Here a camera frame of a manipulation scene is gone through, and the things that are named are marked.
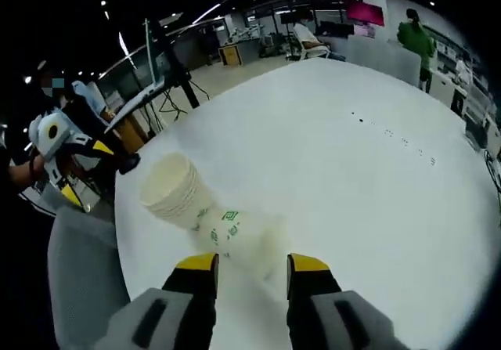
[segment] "black ceiling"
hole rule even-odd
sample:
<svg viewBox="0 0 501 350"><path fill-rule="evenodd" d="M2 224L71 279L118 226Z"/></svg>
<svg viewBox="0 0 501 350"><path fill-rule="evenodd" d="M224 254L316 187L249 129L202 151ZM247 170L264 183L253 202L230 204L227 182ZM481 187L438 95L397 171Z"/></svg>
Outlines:
<svg viewBox="0 0 501 350"><path fill-rule="evenodd" d="M142 20L144 10L140 0L12 0L7 8L4 28L10 30L12 41L7 50L12 54L14 72L29 74L36 63L44 58L58 62L62 68L72 71L101 72L123 57L118 45L118 31L130 51L144 44ZM224 15L236 8L249 9L271 0L146 0L158 17L183 13L179 26L193 22L210 7L221 7L210 16ZM428 5L430 0L413 0ZM482 0L433 0L441 13L464 30L470 31L470 39L478 38L474 25L485 16L483 13L465 15L478 10ZM107 20L104 11L110 15ZM482 50L485 43L477 43Z"/></svg>

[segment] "monitor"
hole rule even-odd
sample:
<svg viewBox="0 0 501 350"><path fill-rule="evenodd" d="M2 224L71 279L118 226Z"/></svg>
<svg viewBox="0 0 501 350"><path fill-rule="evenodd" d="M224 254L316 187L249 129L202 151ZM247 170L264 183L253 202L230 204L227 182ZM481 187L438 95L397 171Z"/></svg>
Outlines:
<svg viewBox="0 0 501 350"><path fill-rule="evenodd" d="M384 26L383 9L377 5L364 2L351 2L346 8L346 17L364 23Z"/></svg>

